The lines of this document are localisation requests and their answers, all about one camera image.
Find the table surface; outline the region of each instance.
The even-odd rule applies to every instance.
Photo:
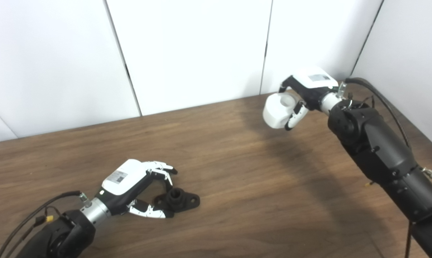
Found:
[[[271,129],[266,98],[0,142],[0,245],[44,201],[71,190],[93,196],[133,158],[173,165],[175,186],[198,194],[200,207],[173,219],[112,217],[81,257],[403,257],[406,218],[379,186],[364,187],[326,116],[313,111],[290,132]],[[418,163],[432,168],[432,143],[401,121]],[[139,199],[163,192],[156,182]],[[77,198],[56,205],[81,207]],[[426,257],[415,242],[411,256]]]

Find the yellow connector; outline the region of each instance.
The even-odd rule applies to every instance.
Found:
[[[375,182],[372,181],[372,182],[366,183],[364,186],[365,186],[365,187],[372,186],[374,183],[375,183]]]
[[[52,222],[53,220],[54,220],[54,216],[53,216],[53,215],[47,216],[47,217],[45,218],[45,221],[46,221],[46,222]]]

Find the cable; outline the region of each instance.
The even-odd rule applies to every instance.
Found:
[[[368,90],[370,90],[375,96],[377,96],[377,98],[380,99],[380,101],[382,102],[383,106],[385,106],[388,109],[391,116],[393,116],[394,122],[396,122],[397,126],[399,127],[399,131],[401,131],[401,134],[402,134],[402,137],[404,138],[405,144],[407,145],[407,147],[409,147],[411,149],[411,144],[409,142],[409,139],[407,138],[407,135],[405,134],[404,128],[402,127],[401,123],[399,122],[398,117],[394,113],[391,105],[387,103],[387,100],[385,99],[385,97],[383,97],[383,95],[374,86],[372,86],[372,84],[365,81],[364,79],[347,78],[347,79],[345,79],[345,83],[355,83],[355,84],[361,85],[361,86],[367,88]]]
[[[5,258],[9,258],[11,256],[12,253],[14,253],[14,250],[18,247],[18,245],[20,245],[20,243],[23,242],[23,240],[25,240],[25,238],[31,233],[31,231],[34,229],[34,225],[32,225],[29,229],[26,230],[25,233],[23,233],[23,236],[20,237],[20,239],[17,241],[17,243],[13,246],[13,248],[11,248],[11,250],[9,250],[8,254],[6,255]]]
[[[44,216],[47,217],[47,209],[49,209],[49,208],[54,209],[54,211],[55,211],[55,213],[58,215],[58,217],[61,217],[61,216],[62,216],[62,214],[60,213],[60,211],[59,211],[56,207],[54,207],[54,206],[47,206],[47,207],[44,209]]]
[[[28,217],[26,217],[26,219],[24,219],[22,222],[20,222],[20,224],[14,229],[14,231],[11,233],[11,235],[8,236],[8,238],[6,239],[6,241],[4,242],[3,246],[1,246],[0,248],[0,257],[1,255],[3,255],[6,247],[8,246],[8,244],[11,242],[12,238],[17,234],[17,232],[27,223],[29,222],[29,220],[31,218],[33,218],[34,216],[36,216],[36,214],[38,214],[38,212],[40,212],[42,209],[44,209],[46,206],[48,206],[49,204],[52,204],[54,201],[57,201],[58,199],[64,198],[64,197],[68,197],[68,196],[79,196],[81,194],[81,191],[70,191],[70,192],[65,192],[62,193],[58,196],[55,196],[54,198],[50,199],[49,201],[46,201],[43,205],[41,205],[39,208],[37,208],[34,212],[32,212],[30,215],[28,215]]]
[[[407,241],[405,243],[404,258],[409,258],[409,255],[411,253],[411,242],[412,242],[412,222],[409,221],[409,227],[407,228]]]

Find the label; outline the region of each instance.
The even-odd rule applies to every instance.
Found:
[[[309,75],[308,78],[310,78],[312,82],[330,80],[326,75]]]
[[[127,173],[124,173],[122,171],[116,170],[112,172],[111,175],[109,175],[106,180],[111,181],[113,183],[117,183],[118,185],[124,180],[124,178],[127,177]]]

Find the printed label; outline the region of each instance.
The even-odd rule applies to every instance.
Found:
[[[127,173],[116,170],[111,175],[109,175],[106,180],[117,183],[118,185],[127,177]]]

